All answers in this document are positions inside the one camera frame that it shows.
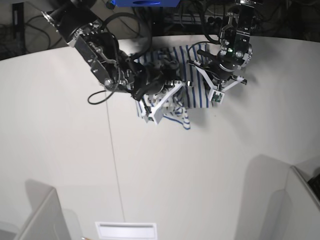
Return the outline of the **blue white striped T-shirt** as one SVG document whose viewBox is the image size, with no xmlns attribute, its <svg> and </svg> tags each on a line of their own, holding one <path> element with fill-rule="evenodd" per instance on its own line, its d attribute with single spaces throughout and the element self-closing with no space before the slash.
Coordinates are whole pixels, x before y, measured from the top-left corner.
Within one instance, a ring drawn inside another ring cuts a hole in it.
<svg viewBox="0 0 320 240">
<path fill-rule="evenodd" d="M 197 69 L 188 64 L 188 60 L 196 60 L 201 63 L 208 63 L 207 57 L 197 54 L 198 50 L 210 51 L 209 44 L 198 42 L 193 47 L 180 45 L 167 47 L 145 53 L 135 60 L 142 65 L 154 65 L 160 67 L 164 63 L 173 63 L 179 81 L 191 83 L 191 86 L 181 87 L 162 107 L 163 118 L 176 122 L 185 130 L 191 129 L 189 109 L 211 108 L 213 101 L 209 99 L 209 91 L 205 89 L 205 79 Z"/>
</svg>

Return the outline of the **blue box at top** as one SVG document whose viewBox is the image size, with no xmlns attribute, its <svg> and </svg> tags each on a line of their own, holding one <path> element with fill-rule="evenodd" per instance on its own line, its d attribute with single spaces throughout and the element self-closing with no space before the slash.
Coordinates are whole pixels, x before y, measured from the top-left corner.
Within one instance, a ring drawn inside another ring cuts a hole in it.
<svg viewBox="0 0 320 240">
<path fill-rule="evenodd" d="M 117 7 L 176 7 L 180 0 L 111 0 Z"/>
</svg>

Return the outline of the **white partition panel right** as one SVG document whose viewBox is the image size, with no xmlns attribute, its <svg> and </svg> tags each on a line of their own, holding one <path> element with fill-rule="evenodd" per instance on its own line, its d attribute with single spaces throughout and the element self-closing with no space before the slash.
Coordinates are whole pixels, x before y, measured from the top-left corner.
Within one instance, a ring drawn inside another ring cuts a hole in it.
<svg viewBox="0 0 320 240">
<path fill-rule="evenodd" d="M 292 166 L 285 188 L 275 191 L 268 203 L 261 240 L 318 240 L 320 201 L 298 169 Z"/>
</svg>

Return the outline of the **white partition panel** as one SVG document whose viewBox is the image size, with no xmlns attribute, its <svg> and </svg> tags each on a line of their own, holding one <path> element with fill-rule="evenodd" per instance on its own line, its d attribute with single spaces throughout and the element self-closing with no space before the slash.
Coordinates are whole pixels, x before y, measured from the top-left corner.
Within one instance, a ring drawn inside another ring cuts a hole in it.
<svg viewBox="0 0 320 240">
<path fill-rule="evenodd" d="M 70 240 L 60 200 L 52 186 L 35 197 L 35 206 L 21 228 L 0 223 L 2 240 Z"/>
<path fill-rule="evenodd" d="M 285 188 L 275 191 L 268 203 L 261 240 L 318 240 L 320 201 L 298 169 L 292 166 Z"/>
</svg>

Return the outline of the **white partition panel left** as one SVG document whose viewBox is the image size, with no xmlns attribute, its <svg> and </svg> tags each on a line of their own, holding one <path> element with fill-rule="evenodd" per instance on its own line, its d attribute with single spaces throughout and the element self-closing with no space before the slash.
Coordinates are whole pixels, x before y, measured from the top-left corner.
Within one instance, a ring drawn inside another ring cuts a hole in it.
<svg viewBox="0 0 320 240">
<path fill-rule="evenodd" d="M 0 223 L 2 240 L 70 240 L 60 200 L 52 186 L 35 197 L 35 206 L 21 228 Z"/>
</svg>

